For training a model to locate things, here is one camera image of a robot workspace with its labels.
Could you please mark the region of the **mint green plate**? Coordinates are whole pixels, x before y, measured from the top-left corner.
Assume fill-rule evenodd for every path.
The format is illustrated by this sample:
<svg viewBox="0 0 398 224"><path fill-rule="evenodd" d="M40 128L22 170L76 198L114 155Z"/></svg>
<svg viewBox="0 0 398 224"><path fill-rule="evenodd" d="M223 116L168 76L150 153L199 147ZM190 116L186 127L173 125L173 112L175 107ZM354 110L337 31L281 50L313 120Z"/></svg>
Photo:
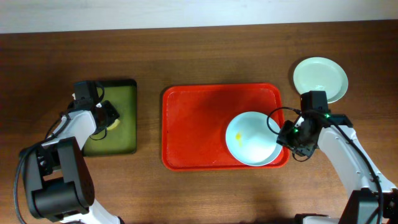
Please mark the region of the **mint green plate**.
<svg viewBox="0 0 398 224"><path fill-rule="evenodd" d="M299 94L325 91L327 100L339 91L348 90L348 77L343 68L325 57L310 57L294 68L293 83Z"/></svg>

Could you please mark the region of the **yellow green scrub sponge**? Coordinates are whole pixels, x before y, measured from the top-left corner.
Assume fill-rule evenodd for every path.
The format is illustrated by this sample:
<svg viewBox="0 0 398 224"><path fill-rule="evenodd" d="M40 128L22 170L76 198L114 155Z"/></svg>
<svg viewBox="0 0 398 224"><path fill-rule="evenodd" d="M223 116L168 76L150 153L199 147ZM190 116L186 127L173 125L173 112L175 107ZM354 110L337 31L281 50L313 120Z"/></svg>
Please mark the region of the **yellow green scrub sponge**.
<svg viewBox="0 0 398 224"><path fill-rule="evenodd" d="M106 129L108 131L115 129L120 124L120 120L116 119L111 125L109 125Z"/></svg>

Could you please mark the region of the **light blue plate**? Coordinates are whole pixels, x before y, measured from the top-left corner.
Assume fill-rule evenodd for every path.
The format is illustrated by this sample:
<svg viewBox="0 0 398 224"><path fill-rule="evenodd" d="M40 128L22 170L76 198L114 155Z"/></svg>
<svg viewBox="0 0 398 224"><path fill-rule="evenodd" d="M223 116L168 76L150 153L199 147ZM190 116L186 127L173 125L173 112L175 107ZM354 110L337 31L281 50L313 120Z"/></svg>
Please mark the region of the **light blue plate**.
<svg viewBox="0 0 398 224"><path fill-rule="evenodd" d="M277 143L279 125L268 115L249 111L237 115L226 128L225 142L239 162L260 167L274 162L282 152Z"/></svg>

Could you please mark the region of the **cream white plate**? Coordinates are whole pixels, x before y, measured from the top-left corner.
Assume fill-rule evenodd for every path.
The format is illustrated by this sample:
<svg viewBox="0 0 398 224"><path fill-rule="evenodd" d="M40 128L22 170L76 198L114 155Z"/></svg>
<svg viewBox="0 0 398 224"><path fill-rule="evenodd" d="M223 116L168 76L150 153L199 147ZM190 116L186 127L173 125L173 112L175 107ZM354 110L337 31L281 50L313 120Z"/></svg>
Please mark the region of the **cream white plate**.
<svg viewBox="0 0 398 224"><path fill-rule="evenodd" d="M339 91L330 98L328 98L328 103L335 103L338 100L340 100L344 95L346 94L346 91Z"/></svg>

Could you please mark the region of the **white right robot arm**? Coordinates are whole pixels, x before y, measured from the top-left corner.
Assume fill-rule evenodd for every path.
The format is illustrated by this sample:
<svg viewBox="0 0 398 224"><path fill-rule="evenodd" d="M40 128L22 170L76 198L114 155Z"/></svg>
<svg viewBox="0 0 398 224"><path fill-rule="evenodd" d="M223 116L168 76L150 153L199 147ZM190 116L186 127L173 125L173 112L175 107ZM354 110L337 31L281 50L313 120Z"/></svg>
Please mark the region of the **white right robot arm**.
<svg viewBox="0 0 398 224"><path fill-rule="evenodd" d="M370 159L344 114L332 114L324 91L309 91L300 97L299 126L302 136L311 136L336 170L349 200L340 218L298 214L297 223L397 223L397 187Z"/></svg>

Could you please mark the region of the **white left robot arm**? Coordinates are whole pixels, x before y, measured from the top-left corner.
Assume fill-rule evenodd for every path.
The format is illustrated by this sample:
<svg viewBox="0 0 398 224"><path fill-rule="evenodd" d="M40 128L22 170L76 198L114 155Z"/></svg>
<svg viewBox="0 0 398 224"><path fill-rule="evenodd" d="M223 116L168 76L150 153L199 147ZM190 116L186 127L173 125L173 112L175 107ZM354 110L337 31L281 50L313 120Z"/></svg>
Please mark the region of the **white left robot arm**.
<svg viewBox="0 0 398 224"><path fill-rule="evenodd" d="M74 84L73 101L51 125L44 139L19 154L13 183L14 208L24 223L17 186L23 181L30 214L36 219L60 223L122 223L96 199L95 188L84 160L87 140L119 118L114 106L104 100L99 81Z"/></svg>

